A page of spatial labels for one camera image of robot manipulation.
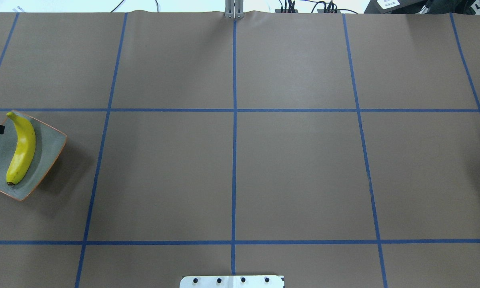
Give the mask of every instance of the table surface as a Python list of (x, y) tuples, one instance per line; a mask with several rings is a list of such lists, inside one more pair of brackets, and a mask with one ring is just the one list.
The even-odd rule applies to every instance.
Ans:
[(68, 135), (0, 193), (0, 287), (480, 287), (478, 27), (0, 13), (0, 119)]

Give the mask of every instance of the square plate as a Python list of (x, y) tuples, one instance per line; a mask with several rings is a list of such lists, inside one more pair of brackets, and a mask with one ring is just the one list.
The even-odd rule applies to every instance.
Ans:
[(0, 192), (18, 201), (23, 201), (48, 173), (66, 145), (68, 137), (44, 122), (15, 110), (13, 112), (27, 118), (32, 123), (36, 132), (36, 151), (24, 179), (14, 186), (8, 186), (6, 174), (16, 149), (17, 136), (12, 120), (4, 121), (6, 130), (3, 135), (0, 135)]

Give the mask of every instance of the banana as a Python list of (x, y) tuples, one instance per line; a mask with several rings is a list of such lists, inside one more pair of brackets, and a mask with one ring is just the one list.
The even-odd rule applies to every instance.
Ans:
[(26, 118), (14, 112), (7, 113), (7, 117), (14, 123), (18, 135), (16, 151), (6, 175), (7, 184), (15, 185), (25, 177), (32, 163), (36, 151), (36, 133), (34, 127)]

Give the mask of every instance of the blue tape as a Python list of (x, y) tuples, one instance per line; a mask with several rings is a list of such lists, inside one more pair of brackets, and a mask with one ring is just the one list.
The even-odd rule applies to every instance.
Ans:
[(457, 34), (457, 27), (455, 26), (454, 15), (450, 12), (450, 20), (452, 22), (452, 28), (454, 30), (455, 40), (457, 42), (457, 48), (459, 49), (459, 53), (461, 55), (462, 64), (464, 65), (464, 69), (466, 71), (467, 79), (469, 80), (469, 85), (471, 86), (471, 90), (473, 92), (473, 97), (476, 102), (476, 106), (478, 107), (478, 111), (480, 113), (480, 100), (478, 100), (478, 95), (476, 94), (476, 89), (474, 88), (473, 80), (471, 78), (471, 74), (469, 73), (469, 69), (467, 67), (466, 59), (464, 58), (464, 53), (462, 52), (461, 42), (459, 40), (459, 35)]
[[(184, 245), (359, 245), (359, 244), (480, 244), (472, 239), (366, 239), (366, 240), (174, 240), (174, 241), (86, 241), (86, 246), (184, 246)], [(0, 240), (0, 245), (81, 245), (83, 241)]]
[[(350, 108), (0, 108), (0, 111), (33, 112), (357, 112)], [(361, 108), (361, 112), (439, 112), (439, 113), (479, 113), (478, 109), (371, 109)]]
[[(370, 163), (368, 162), (368, 153), (366, 151), (366, 142), (364, 140), (364, 131), (363, 131), (363, 124), (361, 119), (361, 109), (359, 106), (359, 98), (357, 97), (356, 77), (354, 75), (354, 65), (352, 63), (352, 53), (350, 52), (350, 42), (348, 40), (348, 29), (346, 26), (345, 14), (342, 14), (342, 17), (343, 17), (343, 26), (345, 30), (345, 41), (346, 41), (346, 51), (348, 54), (348, 64), (350, 66), (350, 77), (352, 78), (352, 88), (354, 90), (354, 99), (356, 101), (357, 122), (359, 123), (359, 132), (361, 133), (361, 144), (363, 147), (364, 166), (366, 168), (366, 175), (368, 176), (368, 184), (370, 187), (370, 198), (372, 201), (372, 215), (373, 215), (373, 221), (375, 225), (375, 235), (377, 237), (377, 240), (380, 241), (379, 220), (377, 217), (377, 208), (375, 206), (375, 196), (373, 193), (372, 175), (370, 173)], [(380, 261), (380, 270), (382, 273), (382, 283), (384, 285), (384, 288), (388, 288), (388, 280), (386, 278), (386, 265), (384, 264), (384, 255), (382, 253), (382, 245), (380, 242), (377, 245), (379, 249), (379, 261)]]
[(238, 106), (236, 102), (236, 20), (233, 22), (233, 168), (231, 186), (231, 275), (236, 274), (236, 127)]
[(103, 126), (103, 133), (101, 136), (101, 145), (100, 145), (100, 151), (98, 154), (98, 163), (96, 164), (96, 173), (94, 174), (94, 183), (92, 184), (92, 193), (90, 196), (90, 202), (89, 202), (89, 209), (87, 213), (87, 220), (85, 221), (85, 230), (84, 230), (84, 235), (83, 235), (83, 243), (82, 243), (82, 249), (80, 252), (80, 260), (78, 261), (78, 270), (77, 270), (77, 275), (76, 275), (76, 280), (75, 280), (75, 288), (78, 288), (80, 285), (80, 277), (82, 275), (82, 267), (83, 267), (83, 260), (85, 257), (85, 248), (86, 248), (86, 242), (88, 239), (89, 235), (89, 227), (90, 227), (90, 219), (92, 217), (92, 208), (94, 206), (94, 197), (96, 196), (96, 187), (98, 186), (98, 176), (100, 173), (100, 168), (101, 168), (101, 159), (103, 157), (103, 148), (105, 147), (105, 139), (107, 135), (107, 128), (108, 128), (108, 120), (110, 119), (110, 108), (112, 107), (112, 100), (114, 98), (114, 89), (116, 85), (116, 78), (117, 78), (117, 71), (119, 69), (119, 60), (121, 59), (121, 50), (123, 47), (123, 39), (124, 39), (124, 31), (126, 29), (126, 20), (128, 19), (128, 13), (124, 14), (124, 19), (123, 19), (123, 28), (121, 30), (121, 38), (119, 40), (119, 48), (117, 51), (117, 58), (116, 58), (116, 66), (114, 68), (114, 76), (112, 77), (112, 84), (110, 86), (110, 96), (108, 99), (108, 108), (107, 108), (107, 115), (105, 116), (105, 125)]

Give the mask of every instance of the white metal plate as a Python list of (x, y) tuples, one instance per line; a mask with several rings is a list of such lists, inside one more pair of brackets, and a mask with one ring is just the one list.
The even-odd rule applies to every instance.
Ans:
[(284, 288), (284, 276), (187, 276), (180, 288)]

